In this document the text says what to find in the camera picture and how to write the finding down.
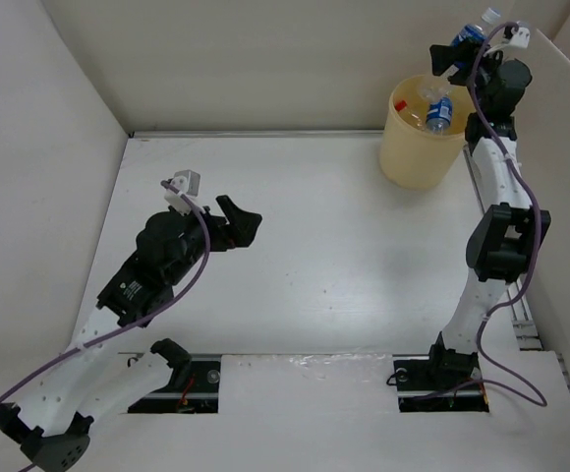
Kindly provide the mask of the blue label bottle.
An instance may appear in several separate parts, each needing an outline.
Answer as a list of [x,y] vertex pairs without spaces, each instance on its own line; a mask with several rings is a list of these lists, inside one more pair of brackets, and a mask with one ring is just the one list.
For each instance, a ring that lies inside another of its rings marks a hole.
[[[488,7],[482,13],[481,19],[478,22],[464,25],[452,39],[450,45],[457,46],[466,39],[482,43],[500,19],[500,13],[496,9]],[[432,72],[427,72],[419,84],[419,96],[428,103],[438,102],[451,92],[452,84],[450,83],[450,78],[462,70],[464,66],[465,63],[456,61],[440,76],[435,76]]]
[[450,128],[453,118],[453,103],[446,95],[439,101],[429,105],[426,117],[426,128],[436,135],[443,135]]

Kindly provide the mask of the red label plastic bottle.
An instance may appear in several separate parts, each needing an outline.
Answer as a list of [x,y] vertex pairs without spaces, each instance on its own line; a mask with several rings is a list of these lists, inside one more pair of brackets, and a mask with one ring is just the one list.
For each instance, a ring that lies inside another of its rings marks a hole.
[[407,103],[401,99],[394,103],[394,110],[402,118],[402,120],[414,129],[423,131],[425,125],[420,115]]

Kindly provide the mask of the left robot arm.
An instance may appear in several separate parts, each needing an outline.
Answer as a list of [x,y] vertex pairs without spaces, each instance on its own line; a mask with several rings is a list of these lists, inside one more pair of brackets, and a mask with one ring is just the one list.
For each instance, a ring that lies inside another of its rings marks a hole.
[[213,215],[182,196],[151,216],[136,249],[97,297],[85,325],[61,360],[50,362],[33,391],[0,403],[0,431],[42,471],[67,471],[85,454],[90,429],[106,415],[129,408],[147,394],[179,389],[191,377],[191,354],[170,338],[155,341],[140,359],[102,388],[95,383],[112,363],[130,330],[144,328],[178,302],[174,287],[194,270],[202,273],[213,252],[249,247],[258,213],[216,199]]

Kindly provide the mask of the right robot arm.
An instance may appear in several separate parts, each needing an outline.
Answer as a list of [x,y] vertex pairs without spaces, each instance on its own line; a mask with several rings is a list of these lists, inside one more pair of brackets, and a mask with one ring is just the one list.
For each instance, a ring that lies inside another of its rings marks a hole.
[[484,215],[466,248],[468,278],[456,311],[424,360],[395,361],[417,391],[474,387],[484,357],[483,335],[492,315],[506,307],[508,287],[530,280],[551,223],[520,175],[513,113],[532,81],[529,67],[501,50],[465,39],[429,49],[431,71],[464,87],[475,105],[465,139],[479,171]]

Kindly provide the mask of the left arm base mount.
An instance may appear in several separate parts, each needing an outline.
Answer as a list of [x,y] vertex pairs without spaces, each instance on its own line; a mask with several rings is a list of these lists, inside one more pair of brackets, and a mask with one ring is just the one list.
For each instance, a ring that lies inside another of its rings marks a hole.
[[221,381],[220,354],[192,359],[186,374],[173,374],[169,383],[131,405],[129,414],[216,414]]

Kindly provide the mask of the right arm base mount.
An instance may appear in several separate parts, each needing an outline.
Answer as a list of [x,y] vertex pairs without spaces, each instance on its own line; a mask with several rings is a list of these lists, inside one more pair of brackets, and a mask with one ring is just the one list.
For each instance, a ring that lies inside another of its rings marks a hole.
[[470,381],[479,380],[479,365],[448,370],[435,368],[428,355],[396,355],[394,371],[386,381],[396,388],[401,413],[488,413],[484,388]]

